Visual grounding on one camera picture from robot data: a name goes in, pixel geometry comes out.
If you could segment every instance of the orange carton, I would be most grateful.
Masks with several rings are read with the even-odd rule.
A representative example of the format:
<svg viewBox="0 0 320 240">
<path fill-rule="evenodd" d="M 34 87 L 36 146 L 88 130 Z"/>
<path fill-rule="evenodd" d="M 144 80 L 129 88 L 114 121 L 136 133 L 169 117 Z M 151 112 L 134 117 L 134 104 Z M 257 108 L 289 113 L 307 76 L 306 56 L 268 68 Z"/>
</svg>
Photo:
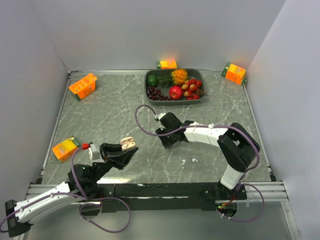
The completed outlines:
<svg viewBox="0 0 320 240">
<path fill-rule="evenodd" d="M 69 90 L 75 95 L 76 99 L 80 101 L 81 99 L 84 99 L 86 96 L 91 94 L 94 90 L 96 90 L 97 79 L 98 78 L 95 75 L 89 73 L 84 78 L 72 84 L 69 87 Z"/>
<path fill-rule="evenodd" d="M 59 163 L 64 162 L 75 152 L 77 148 L 80 147 L 80 144 L 77 143 L 74 136 L 71 136 L 62 142 L 60 142 L 57 146 L 52 148 L 53 154 Z"/>
<path fill-rule="evenodd" d="M 246 70 L 230 62 L 223 69 L 221 76 L 239 85 L 245 85 L 247 82 Z"/>
<path fill-rule="evenodd" d="M 176 61 L 158 61 L 157 69 L 176 69 L 177 62 Z"/>
</svg>

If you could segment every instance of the cable clip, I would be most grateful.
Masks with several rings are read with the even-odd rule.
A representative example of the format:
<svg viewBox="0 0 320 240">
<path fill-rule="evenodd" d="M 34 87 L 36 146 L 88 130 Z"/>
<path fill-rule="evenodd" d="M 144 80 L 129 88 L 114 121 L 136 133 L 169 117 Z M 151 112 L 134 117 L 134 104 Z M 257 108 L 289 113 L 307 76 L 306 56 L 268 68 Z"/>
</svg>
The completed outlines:
<svg viewBox="0 0 320 240">
<path fill-rule="evenodd" d="M 194 132 L 196 130 L 196 127 L 199 126 L 199 125 L 201 125 L 201 124 L 199 124 L 197 122 L 194 122 L 194 128 L 193 128 L 192 132 Z"/>
</svg>

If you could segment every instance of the red apple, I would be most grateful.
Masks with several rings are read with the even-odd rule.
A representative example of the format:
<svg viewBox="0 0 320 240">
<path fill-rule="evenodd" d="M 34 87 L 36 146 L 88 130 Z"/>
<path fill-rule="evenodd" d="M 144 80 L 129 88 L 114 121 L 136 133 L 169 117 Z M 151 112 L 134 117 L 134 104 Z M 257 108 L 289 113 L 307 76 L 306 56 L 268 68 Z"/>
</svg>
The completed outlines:
<svg viewBox="0 0 320 240">
<path fill-rule="evenodd" d="M 189 86 L 192 84 L 191 80 L 185 81 L 185 84 L 188 84 Z"/>
<path fill-rule="evenodd" d="M 196 84 L 197 80 L 195 78 L 191 78 L 191 84 Z"/>
<path fill-rule="evenodd" d="M 197 86 L 195 84 L 191 84 L 189 91 L 194 92 L 196 90 L 197 90 Z"/>
<path fill-rule="evenodd" d="M 189 97 L 191 95 L 192 95 L 191 91 L 185 91 L 184 94 L 183 94 L 183 96 L 185 96 L 185 97 Z"/>
<path fill-rule="evenodd" d="M 182 94 L 184 92 L 182 91 L 181 87 L 179 86 L 173 86 L 169 90 L 169 95 L 173 100 L 178 100 L 182 97 Z"/>
<path fill-rule="evenodd" d="M 198 88 L 200 88 L 201 87 L 201 85 L 202 85 L 202 81 L 196 81 L 196 83 L 195 83 L 195 85 L 198 87 Z"/>
<path fill-rule="evenodd" d="M 190 87 L 190 86 L 189 86 L 188 84 L 183 84 L 181 88 L 182 88 L 182 90 L 184 90 L 184 91 L 188 91 L 188 90 L 189 90 L 189 87 Z"/>
</svg>

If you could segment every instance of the green lime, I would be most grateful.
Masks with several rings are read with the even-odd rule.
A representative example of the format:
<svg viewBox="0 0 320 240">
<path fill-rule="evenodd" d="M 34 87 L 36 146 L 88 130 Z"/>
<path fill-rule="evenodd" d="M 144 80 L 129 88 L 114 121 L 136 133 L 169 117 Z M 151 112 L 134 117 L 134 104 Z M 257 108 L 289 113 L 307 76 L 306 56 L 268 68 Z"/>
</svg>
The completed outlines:
<svg viewBox="0 0 320 240">
<path fill-rule="evenodd" d="M 148 81 L 148 85 L 152 87 L 156 86 L 158 83 L 156 75 L 153 75 L 153 74 L 148 76 L 147 81 Z"/>
</svg>

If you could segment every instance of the white wall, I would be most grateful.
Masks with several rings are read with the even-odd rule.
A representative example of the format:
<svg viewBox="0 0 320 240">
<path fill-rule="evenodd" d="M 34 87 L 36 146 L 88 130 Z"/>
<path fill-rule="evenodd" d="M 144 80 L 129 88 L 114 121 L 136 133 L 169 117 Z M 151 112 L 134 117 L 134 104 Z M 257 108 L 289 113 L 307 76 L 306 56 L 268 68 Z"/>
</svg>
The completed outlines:
<svg viewBox="0 0 320 240">
<path fill-rule="evenodd" d="M 30 0 L 66 68 L 248 68 L 285 0 Z"/>
<path fill-rule="evenodd" d="M 320 1 L 285 2 L 247 83 L 271 167 L 304 240 L 320 239 L 319 9 Z"/>
<path fill-rule="evenodd" d="M 5 202 L 24 200 L 40 174 L 68 73 L 28 1 L 1 1 L 0 33 L 2 220 Z"/>
</svg>

